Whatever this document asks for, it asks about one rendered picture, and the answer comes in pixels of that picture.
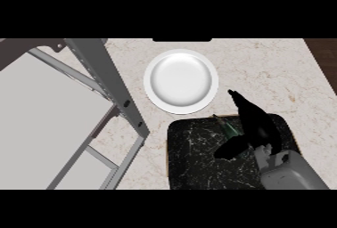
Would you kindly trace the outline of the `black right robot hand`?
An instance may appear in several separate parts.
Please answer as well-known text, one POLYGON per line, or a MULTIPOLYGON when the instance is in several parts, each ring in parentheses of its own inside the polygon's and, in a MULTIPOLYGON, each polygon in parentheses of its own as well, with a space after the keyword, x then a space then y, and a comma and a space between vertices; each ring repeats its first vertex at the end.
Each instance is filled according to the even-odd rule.
POLYGON ((214 158, 230 160, 248 147, 270 146, 270 154, 282 150, 282 137, 270 115, 246 100, 239 92, 227 90, 238 108, 238 117, 243 133, 233 136, 212 153, 214 158))

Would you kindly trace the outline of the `black marble tray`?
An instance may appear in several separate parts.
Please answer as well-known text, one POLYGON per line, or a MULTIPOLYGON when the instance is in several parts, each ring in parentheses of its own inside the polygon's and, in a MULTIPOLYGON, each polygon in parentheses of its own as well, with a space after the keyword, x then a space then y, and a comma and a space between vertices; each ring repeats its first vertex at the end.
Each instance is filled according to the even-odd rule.
POLYGON ((167 129, 168 184, 171 190, 263 190, 251 151, 235 159, 215 159, 224 142, 214 118, 175 120, 167 129))

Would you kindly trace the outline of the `white round plate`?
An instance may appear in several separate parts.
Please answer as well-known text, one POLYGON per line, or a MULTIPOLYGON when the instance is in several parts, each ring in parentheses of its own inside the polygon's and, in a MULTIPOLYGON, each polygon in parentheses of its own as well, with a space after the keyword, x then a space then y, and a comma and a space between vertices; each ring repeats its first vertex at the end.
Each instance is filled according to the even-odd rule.
POLYGON ((218 74, 207 57, 187 49, 162 52, 150 61, 143 88, 153 105, 184 115, 202 110, 218 89, 218 74))

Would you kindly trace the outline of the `grey metal shelf rack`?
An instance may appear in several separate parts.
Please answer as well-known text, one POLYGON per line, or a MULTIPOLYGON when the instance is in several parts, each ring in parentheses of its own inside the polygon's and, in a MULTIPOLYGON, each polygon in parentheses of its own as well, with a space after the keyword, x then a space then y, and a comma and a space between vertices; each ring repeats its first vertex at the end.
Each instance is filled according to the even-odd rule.
POLYGON ((149 135, 99 38, 0 38, 0 190, 116 187, 149 135), (137 140, 121 164, 90 142, 121 116, 137 140))

